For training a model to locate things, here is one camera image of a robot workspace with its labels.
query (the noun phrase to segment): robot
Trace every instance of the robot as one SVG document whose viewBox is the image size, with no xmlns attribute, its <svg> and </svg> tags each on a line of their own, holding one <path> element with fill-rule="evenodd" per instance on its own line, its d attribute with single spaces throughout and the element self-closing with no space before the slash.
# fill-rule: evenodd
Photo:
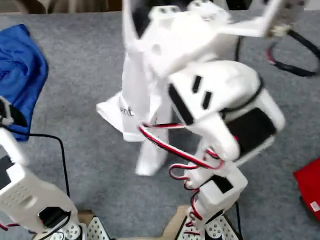
<svg viewBox="0 0 320 240">
<path fill-rule="evenodd" d="M 27 166 L 29 159 L 6 126 L 26 126 L 20 111 L 0 96 L 0 210 L 17 225 L 42 237 L 36 240 L 86 240 L 87 227 L 79 223 L 78 210 L 55 185 L 37 178 Z"/>
<path fill-rule="evenodd" d="M 142 123 L 141 133 L 160 148 L 189 161 L 174 164 L 170 176 L 195 191 L 177 239 L 236 239 L 222 231 L 222 216 L 240 197 L 248 180 L 239 166 L 269 147 L 285 127 L 285 117 L 264 87 L 263 77 L 237 61 L 222 60 L 239 36 L 283 37 L 307 1 L 270 0 L 262 16 L 234 23 L 208 0 L 194 0 L 187 11 L 156 6 L 144 39 L 146 61 L 159 85 L 166 85 L 182 123 Z M 195 155 L 162 141 L 148 129 L 186 128 L 202 137 Z M 174 169 L 184 169 L 176 176 Z"/>
</svg>

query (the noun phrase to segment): white plastic bracket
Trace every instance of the white plastic bracket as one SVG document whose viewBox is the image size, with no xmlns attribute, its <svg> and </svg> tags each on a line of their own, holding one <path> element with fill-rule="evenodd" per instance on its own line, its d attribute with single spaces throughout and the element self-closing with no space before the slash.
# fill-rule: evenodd
<svg viewBox="0 0 320 240">
<path fill-rule="evenodd" d="M 195 232 L 195 227 L 186 227 L 186 222 L 183 222 L 183 227 L 179 232 L 176 240 L 205 240 L 205 237 L 192 234 L 184 234 L 184 232 Z M 235 233 L 233 228 L 230 226 L 226 218 L 221 215 L 215 220 L 205 225 L 205 230 L 209 237 L 217 240 L 239 240 L 238 235 Z"/>
<path fill-rule="evenodd" d="M 63 230 L 54 233 L 50 240 L 87 240 L 87 226 L 84 223 L 77 225 L 71 222 Z"/>
</svg>

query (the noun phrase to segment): blue cloth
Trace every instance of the blue cloth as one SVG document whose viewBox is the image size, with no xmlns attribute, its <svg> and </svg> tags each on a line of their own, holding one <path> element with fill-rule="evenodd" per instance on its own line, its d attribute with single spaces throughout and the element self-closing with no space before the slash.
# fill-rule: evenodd
<svg viewBox="0 0 320 240">
<path fill-rule="evenodd" d="M 25 116 L 27 127 L 10 128 L 29 133 L 33 111 L 48 76 L 47 61 L 23 24 L 0 31 L 0 96 Z M 27 136 L 17 135 L 17 141 Z"/>
</svg>

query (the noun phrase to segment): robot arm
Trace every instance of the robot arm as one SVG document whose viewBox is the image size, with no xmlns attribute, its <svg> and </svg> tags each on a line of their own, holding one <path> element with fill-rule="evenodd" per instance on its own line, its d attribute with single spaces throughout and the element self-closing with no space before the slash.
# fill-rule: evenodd
<svg viewBox="0 0 320 240">
<path fill-rule="evenodd" d="M 177 6 L 156 6 L 140 46 L 159 79 L 167 79 L 192 62 L 221 59 L 239 36 L 286 35 L 307 2 L 270 0 L 260 17 L 237 23 L 209 0 L 194 0 L 182 12 Z"/>
<path fill-rule="evenodd" d="M 284 36 L 304 11 L 309 0 L 269 0 L 259 17 L 223 26 L 221 33 L 263 38 Z"/>
<path fill-rule="evenodd" d="M 63 227 L 66 239 L 78 239 L 81 231 L 74 203 L 55 185 L 40 180 L 27 169 L 28 158 L 12 134 L 3 127 L 12 123 L 24 125 L 23 115 L 3 97 L 0 97 L 0 110 L 0 146 L 7 153 L 0 159 L 0 210 L 15 223 L 35 233 Z M 65 231 L 71 227 L 73 234 Z"/>
</svg>

